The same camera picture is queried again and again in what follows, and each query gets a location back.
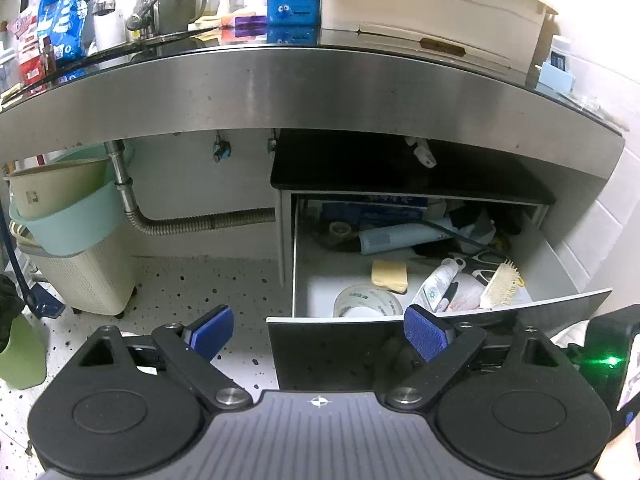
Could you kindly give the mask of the grey pull-out drawer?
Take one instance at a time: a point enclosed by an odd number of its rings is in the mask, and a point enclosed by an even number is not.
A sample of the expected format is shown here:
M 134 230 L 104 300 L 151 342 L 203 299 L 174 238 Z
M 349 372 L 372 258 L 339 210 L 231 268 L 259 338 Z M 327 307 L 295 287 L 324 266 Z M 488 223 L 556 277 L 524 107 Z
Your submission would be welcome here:
M 470 322 L 491 330 L 533 325 L 554 337 L 588 320 L 611 289 L 578 292 L 564 266 L 526 214 L 516 217 L 506 256 L 521 275 L 513 299 L 480 307 L 480 295 L 499 256 L 453 254 L 438 258 L 404 248 L 379 255 L 337 252 L 314 234 L 319 209 L 296 200 L 291 261 L 286 282 L 292 314 L 268 318 L 278 384 L 283 390 L 361 391 L 372 388 L 375 365 L 390 343 L 404 336 L 408 307 L 427 307 L 427 286 L 442 278 L 433 314 L 450 324 Z

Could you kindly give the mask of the white cream tube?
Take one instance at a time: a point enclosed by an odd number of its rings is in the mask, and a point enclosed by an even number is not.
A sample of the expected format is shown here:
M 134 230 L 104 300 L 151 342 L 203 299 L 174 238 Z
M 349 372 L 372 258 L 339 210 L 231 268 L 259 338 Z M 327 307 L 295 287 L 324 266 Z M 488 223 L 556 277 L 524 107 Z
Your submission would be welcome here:
M 458 288 L 457 275 L 464 267 L 462 258 L 442 259 L 440 265 L 420 285 L 411 304 L 432 313 L 445 312 Z

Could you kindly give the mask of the cream hair brush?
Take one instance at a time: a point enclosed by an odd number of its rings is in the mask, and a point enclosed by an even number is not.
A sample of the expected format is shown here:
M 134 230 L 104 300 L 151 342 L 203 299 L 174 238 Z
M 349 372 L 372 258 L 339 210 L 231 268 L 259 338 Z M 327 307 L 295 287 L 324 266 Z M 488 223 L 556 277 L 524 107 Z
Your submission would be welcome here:
M 508 306 L 518 290 L 525 286 L 524 278 L 511 260 L 500 263 L 480 295 L 480 308 L 492 310 Z

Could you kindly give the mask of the light blue spray can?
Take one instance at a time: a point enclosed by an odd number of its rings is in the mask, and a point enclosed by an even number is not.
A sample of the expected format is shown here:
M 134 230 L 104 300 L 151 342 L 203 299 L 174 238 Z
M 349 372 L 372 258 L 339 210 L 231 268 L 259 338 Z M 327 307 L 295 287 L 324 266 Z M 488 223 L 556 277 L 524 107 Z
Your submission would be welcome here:
M 454 237 L 457 232 L 448 220 L 444 223 L 405 223 L 361 231 L 358 233 L 358 240 L 363 255 L 375 255 L 439 242 Z

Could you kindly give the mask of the cream laundry basket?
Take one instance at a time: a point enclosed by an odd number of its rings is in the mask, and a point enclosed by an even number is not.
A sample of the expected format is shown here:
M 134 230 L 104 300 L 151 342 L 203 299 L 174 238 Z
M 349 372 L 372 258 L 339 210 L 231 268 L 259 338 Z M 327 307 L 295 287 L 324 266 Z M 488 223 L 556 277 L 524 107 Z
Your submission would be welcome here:
M 17 248 L 53 286 L 66 306 L 106 316 L 122 316 L 136 291 L 134 264 L 122 241 L 123 228 L 71 256 L 46 252 L 24 226 L 12 221 Z

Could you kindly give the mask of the mint green plastic basin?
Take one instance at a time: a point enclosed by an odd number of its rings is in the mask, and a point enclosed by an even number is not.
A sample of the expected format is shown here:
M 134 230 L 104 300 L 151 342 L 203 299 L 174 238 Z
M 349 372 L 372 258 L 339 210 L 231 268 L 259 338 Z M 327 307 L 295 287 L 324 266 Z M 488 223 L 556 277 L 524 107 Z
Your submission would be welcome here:
M 112 161 L 107 156 L 103 145 L 75 148 L 58 156 L 53 162 L 85 158 L 107 159 L 104 185 L 91 195 L 55 214 L 39 219 L 23 218 L 14 206 L 10 188 L 11 220 L 28 229 L 36 242 L 51 255 L 71 256 L 83 252 L 107 238 L 125 221 L 124 208 L 115 186 Z

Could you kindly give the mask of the green plastic cup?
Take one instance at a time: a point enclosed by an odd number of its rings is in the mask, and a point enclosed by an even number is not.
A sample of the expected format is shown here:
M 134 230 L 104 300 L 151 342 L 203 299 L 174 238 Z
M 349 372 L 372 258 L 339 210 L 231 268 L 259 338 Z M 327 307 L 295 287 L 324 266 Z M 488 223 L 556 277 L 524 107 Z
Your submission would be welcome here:
M 38 386 L 46 379 L 46 349 L 24 315 L 12 322 L 8 343 L 0 356 L 0 376 L 17 390 Z

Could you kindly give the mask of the beige plastic basin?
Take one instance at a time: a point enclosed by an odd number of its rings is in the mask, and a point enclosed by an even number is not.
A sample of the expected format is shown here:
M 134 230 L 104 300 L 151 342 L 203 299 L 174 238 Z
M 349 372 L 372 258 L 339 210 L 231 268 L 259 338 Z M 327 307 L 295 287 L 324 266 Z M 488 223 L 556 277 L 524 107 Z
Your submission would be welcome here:
M 18 213 L 26 219 L 55 214 L 104 185 L 106 158 L 85 158 L 12 172 L 4 178 Z

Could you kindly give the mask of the light blue box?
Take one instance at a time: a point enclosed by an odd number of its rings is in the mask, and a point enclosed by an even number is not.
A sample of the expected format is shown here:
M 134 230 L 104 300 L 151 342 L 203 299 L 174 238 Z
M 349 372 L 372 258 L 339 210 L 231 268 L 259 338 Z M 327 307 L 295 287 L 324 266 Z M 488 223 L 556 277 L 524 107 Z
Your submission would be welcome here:
M 538 77 L 538 86 L 558 93 L 571 94 L 574 90 L 575 77 L 564 72 L 549 62 L 543 62 Z

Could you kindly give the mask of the purple soap box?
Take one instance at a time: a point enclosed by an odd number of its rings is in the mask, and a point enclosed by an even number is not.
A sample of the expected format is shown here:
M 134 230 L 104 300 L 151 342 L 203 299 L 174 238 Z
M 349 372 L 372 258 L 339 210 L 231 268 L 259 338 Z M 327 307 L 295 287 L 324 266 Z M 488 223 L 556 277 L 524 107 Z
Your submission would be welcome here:
M 237 15 L 233 18 L 232 29 L 236 38 L 264 36 L 268 32 L 268 18 L 265 15 Z

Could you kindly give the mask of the white mug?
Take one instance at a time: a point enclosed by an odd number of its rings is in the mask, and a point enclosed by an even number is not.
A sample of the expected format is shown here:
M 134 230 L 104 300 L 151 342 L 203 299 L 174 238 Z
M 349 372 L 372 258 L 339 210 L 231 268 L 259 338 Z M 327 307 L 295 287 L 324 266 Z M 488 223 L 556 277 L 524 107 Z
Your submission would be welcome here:
M 127 41 L 125 18 L 122 12 L 114 11 L 109 14 L 93 17 L 94 32 L 96 33 L 96 48 L 103 51 L 117 47 Z

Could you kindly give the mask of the blue cookie monster box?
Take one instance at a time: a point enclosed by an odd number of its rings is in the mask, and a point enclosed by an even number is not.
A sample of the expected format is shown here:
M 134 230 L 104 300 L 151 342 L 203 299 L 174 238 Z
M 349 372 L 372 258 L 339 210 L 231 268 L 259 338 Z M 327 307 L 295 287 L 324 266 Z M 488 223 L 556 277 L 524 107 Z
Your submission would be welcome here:
M 267 0 L 270 26 L 317 26 L 320 0 Z

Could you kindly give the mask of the chrome sink faucet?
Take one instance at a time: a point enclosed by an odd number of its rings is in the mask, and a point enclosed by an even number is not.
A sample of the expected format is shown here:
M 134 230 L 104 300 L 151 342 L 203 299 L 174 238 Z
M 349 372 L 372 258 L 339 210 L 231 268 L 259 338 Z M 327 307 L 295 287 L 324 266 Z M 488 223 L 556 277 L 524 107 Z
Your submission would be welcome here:
M 150 39 L 156 35 L 154 6 L 157 0 L 85 0 L 93 17 L 122 12 L 125 18 L 127 41 Z

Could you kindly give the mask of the red snack package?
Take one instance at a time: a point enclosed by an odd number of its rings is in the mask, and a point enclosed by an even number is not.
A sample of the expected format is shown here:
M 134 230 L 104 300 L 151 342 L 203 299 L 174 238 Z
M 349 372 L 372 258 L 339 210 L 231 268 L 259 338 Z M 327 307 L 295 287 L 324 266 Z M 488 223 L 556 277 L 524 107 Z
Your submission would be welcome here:
M 10 26 L 10 32 L 16 40 L 15 49 L 21 82 L 24 87 L 28 87 L 47 76 L 40 52 L 37 11 L 34 6 L 29 6 L 18 14 Z

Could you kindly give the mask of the blue Oreo snack bag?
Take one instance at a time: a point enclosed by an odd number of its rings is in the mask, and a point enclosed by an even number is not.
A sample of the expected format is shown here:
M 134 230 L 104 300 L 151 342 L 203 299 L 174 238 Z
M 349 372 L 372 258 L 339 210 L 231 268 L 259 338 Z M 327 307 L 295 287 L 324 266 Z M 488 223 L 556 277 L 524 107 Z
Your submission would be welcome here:
M 85 0 L 40 0 L 37 34 L 40 44 L 50 39 L 57 66 L 65 66 L 86 56 L 82 32 L 88 13 Z

